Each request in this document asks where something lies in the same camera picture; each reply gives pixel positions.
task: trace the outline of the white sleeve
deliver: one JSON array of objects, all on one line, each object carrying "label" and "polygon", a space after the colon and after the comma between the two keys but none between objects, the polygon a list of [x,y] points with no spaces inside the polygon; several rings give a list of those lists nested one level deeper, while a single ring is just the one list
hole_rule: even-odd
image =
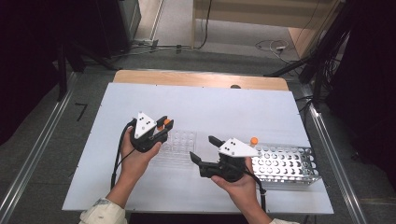
[{"label": "white sleeve", "polygon": [[99,199],[90,209],[81,213],[79,224],[127,224],[125,210],[108,199]]},{"label": "white sleeve", "polygon": [[288,222],[280,219],[274,219],[270,224],[298,224],[298,222]]}]

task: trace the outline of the hand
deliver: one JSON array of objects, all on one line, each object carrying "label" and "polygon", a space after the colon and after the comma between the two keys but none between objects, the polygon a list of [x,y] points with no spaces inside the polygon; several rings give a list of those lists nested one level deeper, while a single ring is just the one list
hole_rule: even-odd
[{"label": "hand", "polygon": [[[129,127],[125,132],[121,146],[121,157],[124,158],[134,150],[130,141],[132,127]],[[161,143],[157,143],[148,152],[142,153],[134,150],[121,163],[120,178],[114,188],[107,194],[106,198],[111,202],[116,203],[121,208],[125,207],[129,195],[134,189],[134,185],[139,178],[145,173],[149,166],[149,161],[157,155],[160,150]]]},{"label": "hand", "polygon": [[[123,137],[121,146],[122,158],[134,150],[130,139],[132,128],[133,127],[129,127]],[[131,153],[122,161],[120,178],[132,178],[133,180],[137,181],[143,175],[143,173],[145,173],[147,167],[149,166],[149,161],[158,154],[160,147],[161,142],[158,142],[148,152],[142,153],[134,150],[133,153]]]},{"label": "hand", "polygon": [[[253,173],[251,158],[245,158],[245,164],[249,171]],[[252,205],[259,204],[256,197],[256,182],[251,176],[243,175],[240,180],[233,183],[227,182],[225,179],[216,175],[212,176],[211,179],[219,187],[228,192],[239,210],[242,211]]]},{"label": "hand", "polygon": [[[245,158],[248,170],[253,173],[251,158]],[[236,207],[242,212],[249,224],[270,223],[271,218],[262,211],[256,197],[256,181],[249,175],[244,175],[236,182],[230,183],[220,176],[213,175],[213,182],[225,189]]]}]

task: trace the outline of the gray floor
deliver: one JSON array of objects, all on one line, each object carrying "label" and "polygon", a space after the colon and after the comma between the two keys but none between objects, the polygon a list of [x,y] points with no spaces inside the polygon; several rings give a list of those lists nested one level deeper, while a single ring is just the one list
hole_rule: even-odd
[{"label": "gray floor", "polygon": [[[237,55],[231,51],[182,51],[182,53],[176,54],[173,50],[164,50],[123,56],[115,59],[114,64],[124,69],[207,71],[260,76],[275,72],[285,65],[279,59],[271,57],[271,53],[267,57],[254,54],[250,56]],[[283,77],[288,81],[290,90],[297,98],[303,94],[301,85],[293,74],[290,73]],[[108,71],[103,66],[95,64],[88,66],[84,74],[78,74],[78,82],[71,99],[9,223],[78,222],[79,212],[64,212],[62,205],[105,93],[106,85],[112,81],[114,75],[114,71]],[[15,178],[35,144],[35,140],[55,107],[56,99],[57,88],[54,88],[26,118],[12,138],[0,146],[0,194],[2,196],[7,192],[9,184]],[[79,121],[78,117],[82,108],[76,103],[88,105]],[[303,105],[304,102],[298,103],[299,107]],[[350,159],[354,150],[348,143],[347,129],[325,105],[322,106],[322,109],[322,116],[325,118],[338,156],[346,169],[346,174],[349,176],[358,199],[361,201],[368,223],[393,223],[396,218],[396,214],[394,214],[396,205],[391,199],[396,197],[396,193],[391,188],[387,177],[373,165]],[[329,186],[327,190],[334,209],[334,215],[318,216],[318,223],[352,223],[318,132],[310,118],[307,119],[306,129],[316,152],[320,174]],[[275,215],[273,217],[299,222],[304,219],[304,216]]]},{"label": "gray floor", "polygon": [[[159,40],[159,45],[189,46],[191,23],[192,1],[166,0],[154,39]],[[196,20],[194,46],[201,46],[204,39],[205,20]],[[276,41],[272,48],[277,53],[276,47],[286,46],[280,55],[282,59],[299,60],[297,52],[293,50],[288,28],[239,22],[210,21],[207,40],[201,51],[277,59],[270,50],[271,41]]]}]

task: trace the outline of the metal frame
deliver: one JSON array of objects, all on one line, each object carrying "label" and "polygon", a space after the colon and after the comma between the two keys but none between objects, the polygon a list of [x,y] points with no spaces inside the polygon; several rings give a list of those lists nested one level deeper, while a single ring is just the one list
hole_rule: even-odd
[{"label": "metal frame", "polygon": [[153,40],[154,37],[155,37],[155,34],[157,33],[158,22],[160,22],[160,17],[163,14],[163,6],[164,6],[164,4],[165,4],[165,0],[162,0],[161,3],[160,3],[160,6],[158,8],[157,15],[155,17],[154,25],[152,26],[152,29],[151,29],[151,34],[149,36],[150,40]]},{"label": "metal frame", "polygon": [[22,196],[30,177],[35,171],[35,167],[40,161],[40,158],[46,149],[47,143],[49,142],[52,133],[55,130],[56,125],[58,124],[58,121],[67,106],[67,103],[69,102],[70,96],[72,95],[74,87],[78,81],[78,77],[79,76],[75,72],[71,74],[68,80],[69,90],[62,101],[55,105],[46,125],[44,126],[41,134],[38,136],[37,141],[35,142],[35,145],[29,153],[29,156],[26,158],[16,178],[9,186],[6,196],[4,197],[0,207],[0,223],[8,223],[9,219],[11,218],[12,212],[14,211],[20,197]]},{"label": "metal frame", "polygon": [[[303,85],[302,91],[304,96],[312,95],[309,84]],[[327,154],[327,157],[329,158],[332,171],[334,172],[335,179],[337,180],[338,186],[341,190],[341,193],[343,194],[344,200],[346,201],[346,207],[349,210],[349,214],[353,222],[356,224],[368,223],[363,210],[361,209],[361,204],[359,203],[355,191],[349,182],[344,166],[338,158],[337,152],[335,151],[334,145],[332,144],[332,139],[327,132],[323,117],[321,114],[317,113],[313,105],[309,106],[309,111],[318,130],[320,140],[322,141],[324,150]]]}]

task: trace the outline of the white board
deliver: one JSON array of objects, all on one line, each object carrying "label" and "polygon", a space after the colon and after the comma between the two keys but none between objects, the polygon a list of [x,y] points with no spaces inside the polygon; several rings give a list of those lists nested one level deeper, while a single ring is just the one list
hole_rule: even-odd
[{"label": "white board", "polygon": [[[256,136],[262,143],[310,147],[289,91],[110,83],[63,210],[85,210],[108,194],[120,133],[139,111],[153,119],[168,116],[175,121],[174,130],[196,132],[195,153],[203,161],[219,159],[218,149],[207,140],[209,135],[221,140],[235,137],[244,142]],[[268,190],[267,194],[267,210],[272,213],[333,213],[322,181],[304,190]],[[196,165],[165,161],[150,163],[126,209],[159,213],[239,212],[223,189],[200,177]]]}]

